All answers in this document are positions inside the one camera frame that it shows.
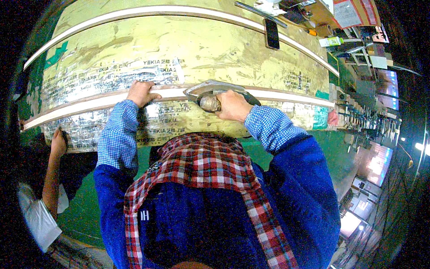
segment wooden strip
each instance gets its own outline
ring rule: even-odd
[[[45,45],[43,45],[26,61],[26,63],[24,64],[24,70],[27,69],[27,67],[42,53],[44,53],[45,51],[52,48],[59,42],[63,41],[64,39],[76,33],[79,33],[91,27],[95,27],[97,25],[113,22],[120,19],[127,19],[127,18],[140,17],[140,16],[153,16],[153,15],[179,15],[179,16],[183,15],[183,16],[193,16],[193,17],[199,17],[199,18],[213,19],[213,20],[218,20],[222,22],[228,22],[231,24],[243,26],[263,34],[265,33],[264,26],[257,22],[253,22],[251,20],[248,20],[240,16],[232,15],[229,13],[225,13],[225,12],[221,12],[213,9],[205,9],[205,8],[199,8],[199,7],[193,7],[193,6],[144,6],[144,7],[137,7],[137,8],[131,8],[131,9],[123,9],[123,10],[110,12],[110,13],[92,18],[88,21],[85,21],[76,26],[73,26],[67,29],[66,31],[62,32],[61,34],[57,35],[56,37],[48,41]],[[328,69],[329,71],[334,73],[337,77],[339,77],[339,72],[336,69],[334,69],[329,63],[325,62],[323,59],[321,59],[318,55],[310,51],[308,48],[304,47],[303,45],[297,43],[296,41],[292,40],[291,38],[281,33],[279,33],[279,40],[299,50],[300,52],[304,53],[310,58],[314,59],[316,62],[322,64],[326,69]]]
[[[150,93],[158,93],[162,99],[155,102],[187,100],[183,91],[194,84],[162,85],[151,87]],[[302,104],[319,105],[333,108],[334,103],[318,97],[310,97],[303,94],[287,93],[282,90],[244,86],[254,97],[260,100],[273,100],[281,102],[295,102]],[[54,121],[60,118],[77,115],[85,112],[95,111],[103,108],[114,107],[116,103],[127,97],[128,90],[119,90],[110,93],[98,94],[82,98],[70,103],[59,105],[48,111],[35,115],[24,124],[24,130],[37,127],[43,123]]]

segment worker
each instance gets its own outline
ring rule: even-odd
[[[96,152],[63,156],[67,151],[65,135],[58,128],[50,150],[43,133],[18,150],[18,202],[33,238],[44,253],[62,233],[57,215],[69,207],[82,179],[94,170],[97,161]]]
[[[322,268],[338,241],[336,194],[315,139],[280,110],[217,95],[223,120],[245,124],[274,155],[268,171],[237,139],[170,139],[136,181],[136,119],[153,82],[133,81],[111,112],[94,171],[106,251],[117,268]]]

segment smartphone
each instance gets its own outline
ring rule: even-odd
[[[266,47],[279,49],[278,26],[269,19],[264,19],[264,29],[266,30]]]

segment yellow board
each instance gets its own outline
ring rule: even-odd
[[[163,4],[193,5],[191,2],[195,3],[165,1]],[[234,7],[234,1],[209,2],[211,5],[200,3],[194,6],[243,16],[247,12]],[[116,0],[103,4],[105,6],[100,8],[102,3],[95,1],[73,3],[63,12],[54,35],[97,15],[132,7]],[[262,21],[255,14],[247,17]],[[325,50],[315,37],[294,26],[287,31],[294,32],[289,35],[291,37],[309,41],[305,45],[325,57]],[[67,50],[61,51],[65,42]],[[156,80],[167,78],[169,83],[199,83],[216,79],[310,96],[315,96],[317,90],[325,93],[329,90],[328,71],[303,53],[283,43],[278,51],[268,49],[261,33],[203,18],[169,15],[110,22],[66,39],[50,49],[46,59],[55,59],[58,54],[59,60],[49,63],[43,74],[40,112],[80,98],[126,89],[133,79],[146,80],[151,76]],[[173,64],[175,57],[179,59],[184,81],[179,81],[178,66]],[[296,125],[312,129],[314,106],[262,103],[283,109]],[[44,124],[42,132],[49,139],[53,130],[61,125],[70,133],[71,152],[94,151],[110,111],[105,109],[53,121]],[[138,131],[141,145],[162,145],[169,138],[197,131],[233,137],[249,135],[243,125],[219,120],[189,101],[152,104],[143,113],[146,120],[142,118]]]

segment red plaid cloth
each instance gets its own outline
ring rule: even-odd
[[[251,165],[237,139],[211,133],[190,133],[168,141],[162,158],[127,190],[124,197],[126,244],[131,268],[141,268],[138,210],[158,183],[187,187],[231,189],[242,194],[270,268],[298,268],[285,235],[273,214]]]

